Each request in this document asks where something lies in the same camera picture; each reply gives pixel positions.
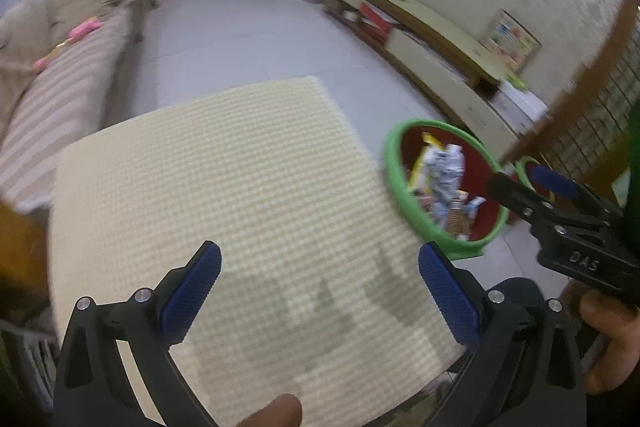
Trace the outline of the person's right hand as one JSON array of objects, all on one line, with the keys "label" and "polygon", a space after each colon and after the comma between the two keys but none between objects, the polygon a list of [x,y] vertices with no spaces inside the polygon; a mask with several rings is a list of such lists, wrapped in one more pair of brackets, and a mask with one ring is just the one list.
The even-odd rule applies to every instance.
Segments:
[{"label": "person's right hand", "polygon": [[600,395],[620,387],[639,363],[639,309],[576,281],[565,287],[561,300],[575,317],[608,340],[586,373],[587,392]]}]

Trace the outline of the person's left hand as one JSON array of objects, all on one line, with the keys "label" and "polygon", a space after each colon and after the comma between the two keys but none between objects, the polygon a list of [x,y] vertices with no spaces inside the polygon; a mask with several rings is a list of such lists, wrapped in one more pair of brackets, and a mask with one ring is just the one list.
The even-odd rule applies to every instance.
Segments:
[{"label": "person's left hand", "polygon": [[295,395],[284,393],[239,422],[238,427],[299,427],[303,406]]}]

